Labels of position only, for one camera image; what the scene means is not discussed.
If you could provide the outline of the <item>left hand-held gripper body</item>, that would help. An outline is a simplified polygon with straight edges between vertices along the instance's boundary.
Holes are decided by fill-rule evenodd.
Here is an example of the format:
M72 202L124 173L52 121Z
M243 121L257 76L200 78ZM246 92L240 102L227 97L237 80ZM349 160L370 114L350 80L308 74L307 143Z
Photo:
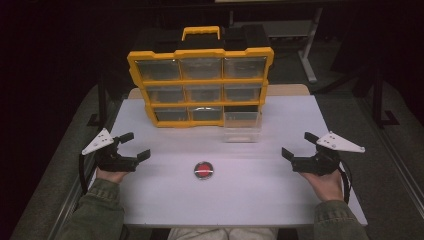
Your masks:
M86 156L96 153L97 166L109 172L134 172L138 166L137 158L124 157L118 153L120 145L118 137L112 137L106 128L103 128L94 139L82 150Z

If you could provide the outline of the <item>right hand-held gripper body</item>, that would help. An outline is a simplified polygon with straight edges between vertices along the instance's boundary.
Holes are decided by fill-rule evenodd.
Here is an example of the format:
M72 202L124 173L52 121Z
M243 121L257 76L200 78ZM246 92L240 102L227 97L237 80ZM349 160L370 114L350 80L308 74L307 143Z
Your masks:
M339 169L341 158L339 152L364 153L359 146L333 132L318 137L315 154L310 157L295 157L290 162L292 170L299 173L312 173L318 176L331 174Z

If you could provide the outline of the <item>clear plastic drawer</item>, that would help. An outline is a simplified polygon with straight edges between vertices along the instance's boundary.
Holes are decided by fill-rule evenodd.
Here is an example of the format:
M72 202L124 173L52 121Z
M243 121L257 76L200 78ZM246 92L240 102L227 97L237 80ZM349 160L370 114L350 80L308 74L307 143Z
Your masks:
M259 112L225 112L224 141L229 143L257 142L262 129Z

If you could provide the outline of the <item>red round tin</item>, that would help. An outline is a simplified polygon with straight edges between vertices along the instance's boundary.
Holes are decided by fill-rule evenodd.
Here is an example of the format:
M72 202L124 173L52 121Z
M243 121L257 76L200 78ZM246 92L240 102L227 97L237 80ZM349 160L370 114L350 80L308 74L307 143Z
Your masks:
M194 175L200 180L206 180L213 176L214 167L210 162L199 162L194 167Z

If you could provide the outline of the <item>yellow black drawer organizer case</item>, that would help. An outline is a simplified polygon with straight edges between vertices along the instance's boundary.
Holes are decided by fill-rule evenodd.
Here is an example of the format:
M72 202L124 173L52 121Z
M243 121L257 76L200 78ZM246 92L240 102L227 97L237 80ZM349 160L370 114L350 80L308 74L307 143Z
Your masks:
M153 125L246 127L261 118L274 51L261 25L146 29L127 60Z

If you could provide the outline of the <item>person's left hand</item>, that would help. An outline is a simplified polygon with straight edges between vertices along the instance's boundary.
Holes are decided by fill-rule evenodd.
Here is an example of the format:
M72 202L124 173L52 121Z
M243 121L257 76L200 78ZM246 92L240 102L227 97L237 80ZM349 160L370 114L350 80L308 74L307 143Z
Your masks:
M120 184L128 172L109 172L96 168L96 178Z

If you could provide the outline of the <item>person's right hand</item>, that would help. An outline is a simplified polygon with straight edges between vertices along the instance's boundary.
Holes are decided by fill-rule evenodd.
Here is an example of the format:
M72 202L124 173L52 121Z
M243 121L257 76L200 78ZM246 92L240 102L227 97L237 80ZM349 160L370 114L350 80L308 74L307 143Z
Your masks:
M311 185L321 201L343 200L341 174L338 170L323 176L312 173L301 173L301 176Z

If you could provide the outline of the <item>black metal stand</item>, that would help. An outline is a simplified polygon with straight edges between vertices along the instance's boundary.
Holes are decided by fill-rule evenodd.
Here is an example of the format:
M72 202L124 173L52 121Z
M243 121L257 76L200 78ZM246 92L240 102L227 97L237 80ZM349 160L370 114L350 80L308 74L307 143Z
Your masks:
M398 125L399 121L389 110L383 110L383 79L378 67L374 71L373 97L372 97L372 118L376 125L383 129L385 126Z
M88 126L96 126L101 129L105 126L107 120L107 91L105 87L104 76L100 75L97 83L98 90L98 112L92 114L87 123Z

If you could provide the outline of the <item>white metal stand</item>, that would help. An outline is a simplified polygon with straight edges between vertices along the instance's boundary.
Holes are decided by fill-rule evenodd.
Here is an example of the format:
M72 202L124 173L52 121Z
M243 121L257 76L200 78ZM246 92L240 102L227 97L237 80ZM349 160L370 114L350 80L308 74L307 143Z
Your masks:
M296 38L304 37L306 43L297 51L307 80L314 84L318 79L309 61L314 38L319 26L323 9L317 8L310 20L280 20L280 21L235 21L234 12L229 14L229 26L241 27L249 24L261 24L269 38Z

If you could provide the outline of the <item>person's legs light trousers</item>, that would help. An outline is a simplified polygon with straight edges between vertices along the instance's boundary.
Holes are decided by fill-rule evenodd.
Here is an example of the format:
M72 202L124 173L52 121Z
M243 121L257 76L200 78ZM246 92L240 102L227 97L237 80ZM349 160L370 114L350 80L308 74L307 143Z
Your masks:
M277 228L173 228L167 240L277 240Z

